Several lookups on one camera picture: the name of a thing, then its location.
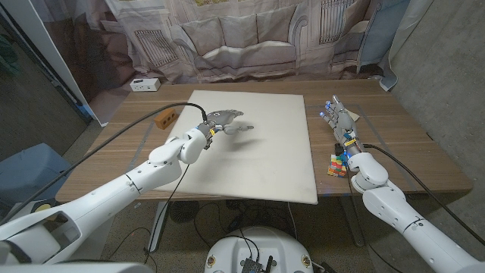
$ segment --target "white cable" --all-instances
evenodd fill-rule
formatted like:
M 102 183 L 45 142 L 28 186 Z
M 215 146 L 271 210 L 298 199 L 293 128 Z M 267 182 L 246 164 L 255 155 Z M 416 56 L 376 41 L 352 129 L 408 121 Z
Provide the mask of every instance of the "white cable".
M 293 230 L 295 231 L 295 239 L 298 240 L 298 233 L 296 233 L 295 219 L 293 218 L 293 213 L 291 213 L 291 208 L 289 207 L 289 202 L 288 202 L 288 210 L 289 210 L 289 216 L 291 216 L 291 221 L 293 222 Z
M 325 268 L 323 266 L 317 264 L 316 262 L 311 261 L 311 263 L 312 263 L 312 265 L 318 267 L 319 269 L 322 269 L 324 272 L 327 272 L 327 270 L 325 270 Z

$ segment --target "white robotic arm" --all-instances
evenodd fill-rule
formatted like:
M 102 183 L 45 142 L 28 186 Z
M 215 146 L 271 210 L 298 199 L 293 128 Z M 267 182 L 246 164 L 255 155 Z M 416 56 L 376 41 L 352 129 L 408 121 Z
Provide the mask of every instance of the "white robotic arm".
M 453 273 L 483 265 L 406 202 L 404 193 L 389 180 L 386 169 L 365 151 L 355 122 L 336 96 L 333 102 L 327 102 L 326 109 L 329 115 L 322 112 L 321 116 L 346 150 L 350 170 L 358 172 L 352 177 L 352 185 L 362 193 L 369 212 L 402 234 L 436 272 Z
M 72 202 L 3 224 L 0 243 L 10 248 L 3 264 L 54 264 L 67 260 L 99 225 L 139 195 L 175 181 L 182 174 L 179 160 L 186 164 L 196 162 L 218 131 L 233 134 L 252 129 L 227 126 L 239 115 L 243 113 L 235 110 L 212 112 L 207 122 L 188 130 L 182 138 L 169 139 L 132 171 Z

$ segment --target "white device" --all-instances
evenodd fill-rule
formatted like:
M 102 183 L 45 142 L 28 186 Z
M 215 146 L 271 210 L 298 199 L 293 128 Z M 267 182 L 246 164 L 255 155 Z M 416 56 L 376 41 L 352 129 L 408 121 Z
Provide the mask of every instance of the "white device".
M 160 80 L 155 79 L 135 79 L 130 83 L 131 90 L 138 91 L 157 91 L 160 87 Z
M 470 256 L 406 202 L 404 193 L 389 180 L 386 169 L 370 153 L 364 151 L 357 137 L 355 122 L 336 96 L 333 97 L 333 103 L 327 102 L 327 111 L 330 117 L 323 112 L 321 116 L 345 147 L 350 169 L 358 171 L 352 177 L 352 185 L 363 193 L 365 207 L 401 233 L 434 271 L 485 271 L 484 262 Z M 213 112 L 208 115 L 210 118 L 207 122 L 188 130 L 181 139 L 170 138 L 150 153 L 148 161 L 91 193 L 61 206 L 3 224 L 0 226 L 0 265 L 6 266 L 0 269 L 9 272 L 44 271 L 38 268 L 38 265 L 43 264 L 45 271 L 87 271 L 86 268 L 78 268 L 78 265 L 53 264 L 68 260 L 100 224 L 140 194 L 176 180 L 182 174 L 179 161 L 194 163 L 200 152 L 209 148 L 214 134 L 219 131 L 234 134 L 252 129 L 252 126 L 228 125 L 242 114 L 235 110 Z M 233 237 L 225 237 L 213 245 L 205 263 L 205 272 L 313 272 L 305 247 L 281 231 L 268 227 L 249 227 L 244 230 L 244 238 L 258 245 L 257 249 L 250 246 L 251 252 L 260 253 L 261 262 L 268 259 L 265 268 L 262 268 L 258 258 L 247 259 L 250 251 L 246 247 L 252 243 L 246 244 L 244 238 L 238 237 L 242 235 L 238 231 L 231 235 Z M 103 266 L 103 271 L 110 272 L 125 272 L 130 267 L 117 263 Z

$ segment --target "curtain backdrop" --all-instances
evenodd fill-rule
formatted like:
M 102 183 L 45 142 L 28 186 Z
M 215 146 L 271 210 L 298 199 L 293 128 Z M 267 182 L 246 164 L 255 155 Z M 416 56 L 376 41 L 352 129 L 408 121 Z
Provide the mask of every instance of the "curtain backdrop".
M 396 82 L 389 56 L 431 3 L 31 1 L 101 123 L 135 77 L 172 84 L 377 77 L 389 89 Z

